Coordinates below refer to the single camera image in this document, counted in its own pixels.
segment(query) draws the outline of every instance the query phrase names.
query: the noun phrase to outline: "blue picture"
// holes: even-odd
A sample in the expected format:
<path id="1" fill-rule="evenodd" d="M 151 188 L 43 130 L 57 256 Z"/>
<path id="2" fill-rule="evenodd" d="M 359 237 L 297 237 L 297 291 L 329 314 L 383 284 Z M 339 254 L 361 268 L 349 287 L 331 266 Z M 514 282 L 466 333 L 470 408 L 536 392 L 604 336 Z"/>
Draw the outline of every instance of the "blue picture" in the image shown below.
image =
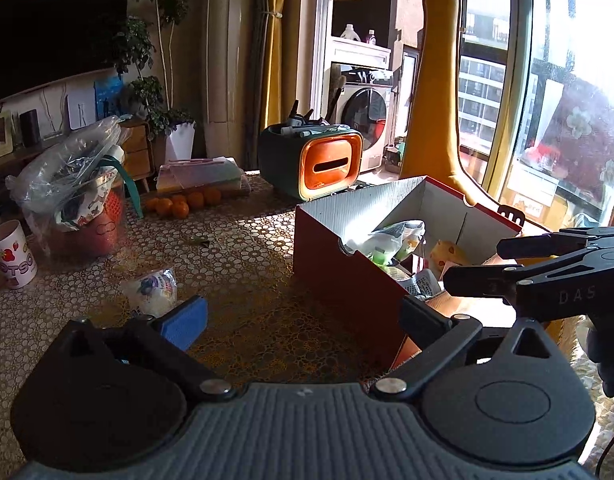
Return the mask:
<path id="1" fill-rule="evenodd" d="M 96 120 L 101 121 L 112 115 L 121 116 L 120 93 L 124 83 L 117 75 L 96 81 Z"/>

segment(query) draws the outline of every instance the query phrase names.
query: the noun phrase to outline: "yellow giraffe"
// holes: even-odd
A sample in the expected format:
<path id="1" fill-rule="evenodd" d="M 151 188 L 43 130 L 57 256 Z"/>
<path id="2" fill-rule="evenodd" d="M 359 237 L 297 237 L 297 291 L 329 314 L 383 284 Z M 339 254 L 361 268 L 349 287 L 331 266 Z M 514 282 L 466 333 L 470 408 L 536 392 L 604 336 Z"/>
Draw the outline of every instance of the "yellow giraffe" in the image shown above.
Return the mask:
<path id="1" fill-rule="evenodd" d="M 429 175 L 494 206 L 458 158 L 458 17 L 460 0 L 423 0 L 424 40 L 401 178 Z"/>

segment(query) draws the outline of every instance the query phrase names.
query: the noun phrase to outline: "blueberry picture on package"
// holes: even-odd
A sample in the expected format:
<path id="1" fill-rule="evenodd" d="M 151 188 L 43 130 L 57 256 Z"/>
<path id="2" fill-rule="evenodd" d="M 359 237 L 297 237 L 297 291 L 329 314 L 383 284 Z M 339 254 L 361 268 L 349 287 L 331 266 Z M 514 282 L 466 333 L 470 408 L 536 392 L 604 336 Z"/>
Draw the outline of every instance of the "blueberry picture on package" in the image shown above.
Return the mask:
<path id="1" fill-rule="evenodd" d="M 154 276 L 149 276 L 140 282 L 140 293 L 143 296 L 150 296 L 157 285 L 158 280 Z"/>

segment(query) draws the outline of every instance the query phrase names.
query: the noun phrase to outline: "television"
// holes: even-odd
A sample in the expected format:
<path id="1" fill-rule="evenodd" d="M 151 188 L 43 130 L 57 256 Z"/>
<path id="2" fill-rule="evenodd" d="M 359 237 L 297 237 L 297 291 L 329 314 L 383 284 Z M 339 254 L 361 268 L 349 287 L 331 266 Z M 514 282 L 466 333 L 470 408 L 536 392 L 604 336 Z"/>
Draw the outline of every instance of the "television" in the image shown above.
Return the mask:
<path id="1" fill-rule="evenodd" d="M 127 0 L 0 0 L 0 103 L 109 69 Z"/>

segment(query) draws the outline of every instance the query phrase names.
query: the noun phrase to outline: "white mug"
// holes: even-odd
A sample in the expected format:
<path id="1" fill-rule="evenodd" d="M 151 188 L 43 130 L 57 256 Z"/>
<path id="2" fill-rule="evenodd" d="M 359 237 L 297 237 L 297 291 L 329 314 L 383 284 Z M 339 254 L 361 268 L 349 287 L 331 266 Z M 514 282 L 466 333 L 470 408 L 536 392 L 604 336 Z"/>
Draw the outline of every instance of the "white mug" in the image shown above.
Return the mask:
<path id="1" fill-rule="evenodd" d="M 36 276 L 38 265 L 18 220 L 0 226 L 0 272 L 8 288 L 25 286 Z"/>

